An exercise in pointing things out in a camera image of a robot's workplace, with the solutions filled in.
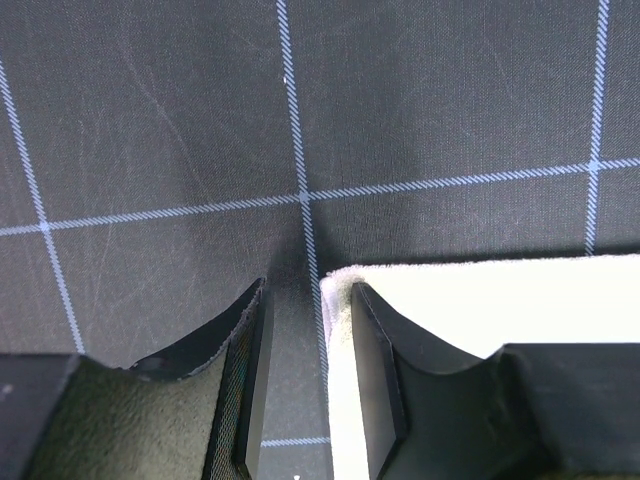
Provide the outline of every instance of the black plastic part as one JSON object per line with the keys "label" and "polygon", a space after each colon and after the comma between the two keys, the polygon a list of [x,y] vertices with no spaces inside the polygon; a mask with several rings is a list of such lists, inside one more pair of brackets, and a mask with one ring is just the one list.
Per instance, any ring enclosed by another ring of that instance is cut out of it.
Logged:
{"label": "black plastic part", "polygon": [[[90,365],[97,375],[104,372],[110,378],[124,379],[119,385],[140,386],[143,390],[148,385],[157,391],[163,383],[181,382],[198,375],[223,354],[226,357],[218,402],[214,418],[209,421],[215,425],[224,420],[232,426],[225,431],[225,439],[231,439],[231,446],[218,448],[213,437],[219,432],[211,430],[208,445],[203,446],[207,459],[202,476],[207,480],[257,478],[272,332],[271,298],[265,280],[259,279],[222,314],[173,345],[136,362],[129,370],[110,369],[80,355],[0,355],[0,480],[29,477],[34,471],[34,459],[40,458],[37,453],[41,446],[51,448],[46,443],[48,432],[56,416],[65,410],[69,386],[82,388],[78,378],[84,377],[78,372],[84,366]],[[95,390],[96,384],[89,388]],[[225,397],[225,392],[233,395]],[[99,435],[91,425],[80,430]],[[82,448],[78,438],[73,441],[74,448]],[[152,449],[152,444],[151,441],[143,450]],[[233,473],[221,477],[212,471],[214,458],[217,465],[225,465],[225,472]],[[82,473],[74,471],[64,478],[80,478],[77,475]]]}
{"label": "black plastic part", "polygon": [[258,460],[273,341],[273,297],[269,295],[266,286],[262,288],[259,295],[234,455],[235,462],[243,475],[251,479],[258,478]]}
{"label": "black plastic part", "polygon": [[640,473],[640,345],[506,345],[480,360],[366,284],[352,319],[371,479]]}

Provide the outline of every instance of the white grid line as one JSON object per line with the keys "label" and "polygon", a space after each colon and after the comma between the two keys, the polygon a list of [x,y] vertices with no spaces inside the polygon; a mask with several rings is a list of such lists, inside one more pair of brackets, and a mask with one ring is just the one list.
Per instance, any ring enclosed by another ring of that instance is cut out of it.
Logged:
{"label": "white grid line", "polygon": [[598,184],[600,180],[600,146],[602,140],[602,112],[604,109],[607,32],[609,0],[598,4],[598,32],[596,34],[596,63],[593,81],[593,107],[591,119],[591,146],[589,158],[589,188],[587,191],[587,218],[585,222],[585,253],[595,253],[598,220]]}
{"label": "white grid line", "polygon": [[291,124],[291,138],[293,140],[293,154],[296,162],[296,175],[298,178],[298,190],[300,208],[302,210],[302,227],[304,230],[304,243],[307,252],[309,267],[309,280],[311,283],[311,297],[313,300],[313,314],[316,324],[316,339],[320,354],[320,371],[322,373],[325,397],[328,398],[327,381],[329,378],[329,362],[327,350],[324,344],[324,324],[322,321],[322,300],[320,298],[320,278],[318,275],[318,261],[316,258],[315,235],[313,231],[313,219],[311,216],[311,204],[309,188],[307,185],[307,169],[304,160],[304,147],[302,140],[302,127],[300,126],[300,113],[298,108],[298,93],[296,91],[295,73],[293,70],[293,53],[291,51],[291,36],[289,31],[289,15],[285,0],[276,0],[278,13],[278,27],[280,31],[280,46],[282,47],[282,66],[289,104],[289,119]]}
{"label": "white grid line", "polygon": [[[599,170],[617,170],[621,168],[640,167],[640,158],[624,158],[619,160],[601,160]],[[575,175],[589,173],[589,163],[576,163],[572,165],[559,165],[555,167],[531,168],[524,170],[511,170],[506,172],[483,173],[458,177],[436,178],[431,180],[416,180],[414,182],[388,183],[382,185],[367,185],[362,187],[339,188],[335,190],[319,190],[308,192],[308,202],[331,201],[341,198],[385,195],[403,192],[417,192],[434,188],[450,188],[472,186],[495,182],[508,182],[544,178],[561,175]],[[301,202],[301,195],[280,195],[276,197],[261,197],[191,207],[176,207],[160,210],[147,210],[141,212],[123,213],[117,215],[105,215],[98,217],[86,217],[72,220],[61,220],[46,224],[51,231],[93,227],[99,225],[111,225],[116,223],[141,222],[162,218],[179,217],[183,215],[196,215],[206,213],[225,212],[228,210],[261,208],[278,205],[286,205]],[[11,235],[24,235],[29,233],[41,233],[43,227],[38,224],[17,225],[0,228],[0,237]]]}
{"label": "white grid line", "polygon": [[13,102],[11,90],[9,89],[9,80],[7,79],[7,75],[4,71],[2,55],[0,55],[0,92],[2,92],[2,98],[7,110],[7,116],[9,117],[9,124],[11,125],[11,131],[13,132],[13,138],[16,142],[18,153],[20,154],[22,169],[24,170],[25,176],[27,177],[29,192],[31,194],[33,205],[36,209],[38,222],[40,223],[40,231],[44,236],[44,241],[47,246],[47,253],[49,254],[51,267],[53,268],[56,283],[58,284],[58,290],[60,292],[60,297],[62,298],[65,313],[67,315],[69,328],[71,329],[71,334],[73,335],[73,341],[76,345],[76,350],[78,351],[78,353],[85,353],[84,343],[82,342],[82,336],[80,335],[80,329],[78,328],[78,322],[76,322],[76,317],[73,312],[73,305],[71,304],[71,299],[69,298],[69,291],[64,280],[62,267],[60,266],[60,260],[58,259],[58,252],[56,251],[56,247],[53,243],[53,235],[51,234],[51,229],[49,228],[49,224],[47,223],[47,215],[44,210],[42,197],[40,196],[40,189],[38,188],[38,183],[36,182],[36,177],[33,173],[31,158],[29,157],[29,151],[27,150],[27,144],[24,140],[24,135],[22,134],[22,127],[20,126],[18,112]]}
{"label": "white grid line", "polygon": [[273,447],[295,447],[306,445],[324,445],[331,443],[329,437],[309,437],[309,438],[284,438],[282,440],[263,440],[260,446],[262,448]]}

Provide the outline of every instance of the scratch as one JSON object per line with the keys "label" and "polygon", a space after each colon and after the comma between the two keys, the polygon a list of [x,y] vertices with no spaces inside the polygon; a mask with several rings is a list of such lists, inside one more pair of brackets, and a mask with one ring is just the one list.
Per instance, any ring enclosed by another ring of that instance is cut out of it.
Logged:
{"label": "scratch", "polygon": [[[92,145],[91,145],[91,153],[90,155],[92,156],[92,158],[96,158],[96,152],[98,151],[99,148],[99,142],[101,139],[100,133],[102,131],[102,122],[103,122],[103,117],[104,117],[104,112],[105,112],[105,106],[102,105],[100,107],[100,109],[98,110],[98,114],[95,115],[94,113],[94,119],[95,119],[95,124],[94,124],[94,129],[93,129],[93,141],[92,141]],[[83,174],[84,177],[88,177],[89,173],[86,171],[86,165],[84,165],[83,162]],[[84,185],[85,185],[85,192],[88,192],[90,190],[87,190],[86,187],[88,185],[86,178],[83,179]],[[98,195],[94,196],[94,200],[93,200],[93,208],[96,208],[96,206],[98,205],[98,203],[100,202],[100,199],[98,197]]]}
{"label": "scratch", "polygon": [[187,287],[187,291],[183,296],[183,301],[180,302],[180,310],[178,311],[178,318],[182,318],[186,316],[187,308],[191,305],[189,300],[193,298],[193,291],[196,286],[196,281],[198,280],[197,275],[191,276],[191,281],[189,282],[189,286]]}
{"label": "scratch", "polygon": [[498,56],[498,52],[496,52],[495,47],[493,46],[493,44],[489,41],[489,39],[487,38],[487,35],[484,32],[484,29],[482,31],[482,40],[484,42],[484,44],[489,48],[491,55],[493,55],[493,59],[496,62],[496,66],[498,67],[498,71],[500,72],[500,75],[502,76],[502,78],[504,79],[504,84],[507,90],[507,94],[509,95],[509,99],[513,102],[513,92],[511,91],[511,82],[509,82],[509,79],[507,78],[507,74],[504,71],[504,68],[502,66],[502,62],[500,61],[500,57]]}
{"label": "scratch", "polygon": [[313,35],[309,35],[306,37],[302,36],[299,41],[313,39],[316,37],[323,37],[325,35],[329,37],[335,35],[344,35],[344,33],[349,29],[355,29],[362,25],[366,25],[367,22],[374,20],[376,17],[380,17],[381,14],[386,13],[388,10],[391,10],[394,7],[396,7],[396,5],[393,2],[383,7],[380,7],[379,5],[372,2],[372,5],[368,6],[368,8],[364,12],[358,12],[348,15],[347,18],[338,25],[331,26],[329,29]]}
{"label": "scratch", "polygon": [[118,299],[109,304],[110,315],[114,315],[114,312],[118,308],[120,308],[122,305],[125,305],[136,296],[142,298],[144,296],[145,290],[147,290],[149,286],[156,285],[155,282],[157,278],[160,277],[165,271],[163,267],[163,264],[157,264],[155,267],[153,265],[149,265],[147,271],[143,272],[136,278],[136,286],[134,288],[129,289],[129,291],[125,295],[121,295]]}
{"label": "scratch", "polygon": [[158,340],[153,335],[153,328],[151,328],[150,322],[148,322],[148,321],[144,322],[144,327],[147,330],[147,332],[149,333],[149,338],[151,339],[151,344],[155,347],[156,345],[158,345]]}
{"label": "scratch", "polygon": [[254,50],[259,50],[257,45],[254,45],[253,43],[251,43],[251,41],[248,38],[243,37],[242,35],[240,35],[238,32],[236,32],[235,30],[231,30],[231,33],[233,35],[235,35],[236,37],[238,37],[240,40],[242,40],[244,43],[246,43],[248,46],[250,46],[251,48],[253,48]]}
{"label": "scratch", "polygon": [[98,303],[98,297],[100,294],[100,285],[102,284],[102,273],[104,272],[104,264],[107,258],[107,252],[109,251],[109,244],[111,243],[111,233],[113,231],[113,224],[109,224],[109,230],[107,231],[107,244],[104,247],[102,258],[100,260],[100,266],[98,267],[98,279],[96,280],[96,288],[93,293],[93,308],[91,310],[91,318],[94,318],[96,313],[96,305]]}
{"label": "scratch", "polygon": [[147,100],[151,102],[151,104],[155,107],[156,111],[158,112],[158,115],[160,115],[160,118],[162,118],[165,121],[165,123],[169,127],[169,130],[171,130],[171,133],[173,134],[174,138],[177,140],[178,144],[180,145],[180,149],[182,150],[185,160],[187,161],[187,164],[189,166],[189,169],[191,170],[191,174],[193,175],[194,179],[196,180],[196,182],[198,183],[198,186],[202,189],[202,191],[206,192],[207,191],[206,186],[202,182],[200,175],[197,173],[193,165],[191,156],[189,155],[189,149],[187,148],[187,144],[184,142],[184,139],[182,138],[180,131],[178,130],[175,123],[173,123],[173,121],[167,114],[165,108],[160,104],[160,102],[158,102],[156,97],[151,94],[149,89],[145,86],[144,82],[140,78],[138,70],[136,69],[136,66],[134,65],[134,62],[133,62],[132,48],[129,42],[129,32],[124,19],[121,22],[121,25],[122,25],[121,27],[122,34],[118,37],[117,43],[118,43],[118,48],[120,50],[120,53],[122,54],[122,59],[124,60],[124,63],[127,66],[127,69],[129,70],[129,73],[131,73],[131,76],[133,77],[135,84],[140,89],[140,92],[142,92],[142,94],[147,98]]}
{"label": "scratch", "polygon": [[137,351],[139,349],[139,346],[137,345],[137,340],[140,337],[140,330],[142,329],[142,325],[138,321],[135,324],[135,327],[136,328],[134,330],[133,337],[130,337],[129,339],[129,352],[127,354],[127,358],[133,358],[135,354],[139,353]]}

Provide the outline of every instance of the dark gray surface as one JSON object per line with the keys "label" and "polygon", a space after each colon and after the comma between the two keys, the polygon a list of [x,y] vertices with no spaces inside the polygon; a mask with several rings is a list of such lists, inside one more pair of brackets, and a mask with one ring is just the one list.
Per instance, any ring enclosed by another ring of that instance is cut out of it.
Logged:
{"label": "dark gray surface", "polygon": [[[331,478],[312,294],[325,272],[582,255],[586,238],[640,249],[635,2],[0,12],[0,350],[73,351],[76,322],[89,355],[128,366],[268,274],[265,480]],[[592,147],[618,162],[590,175]]]}

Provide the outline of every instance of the white cloth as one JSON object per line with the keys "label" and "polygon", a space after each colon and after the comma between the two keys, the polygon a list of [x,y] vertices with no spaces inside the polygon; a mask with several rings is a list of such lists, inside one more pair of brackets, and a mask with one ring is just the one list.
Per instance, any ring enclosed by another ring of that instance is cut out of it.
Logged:
{"label": "white cloth", "polygon": [[320,282],[336,480],[368,480],[350,294],[370,284],[400,314],[486,358],[505,343],[640,342],[640,255],[353,266]]}

